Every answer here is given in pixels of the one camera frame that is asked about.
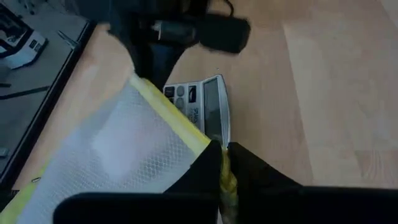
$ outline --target white mesh fabric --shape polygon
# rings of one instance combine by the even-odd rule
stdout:
[[[82,192],[164,192],[194,160],[171,127],[126,85],[66,138],[18,223],[51,223],[56,206]]]

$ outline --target black cable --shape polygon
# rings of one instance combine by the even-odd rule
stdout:
[[[229,6],[229,8],[231,9],[231,12],[229,13],[229,16],[233,16],[235,13],[235,9],[234,6],[232,5],[232,3],[229,0],[224,0],[224,2]]]

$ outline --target wooden surface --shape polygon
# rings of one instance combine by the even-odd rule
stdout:
[[[301,184],[398,187],[398,3],[235,0],[249,18],[236,56],[188,49],[169,83],[224,76],[232,140]],[[215,0],[212,9],[227,13]],[[98,27],[14,188],[132,72]]]

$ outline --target yellow trim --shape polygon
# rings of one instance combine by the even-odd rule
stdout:
[[[210,139],[200,132],[150,81],[141,79],[134,74],[130,78],[130,84],[138,90],[197,157],[205,150]]]

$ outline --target silver calculator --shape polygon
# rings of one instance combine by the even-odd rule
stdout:
[[[222,75],[199,82],[166,85],[163,93],[202,133],[224,147],[228,145],[231,128]]]

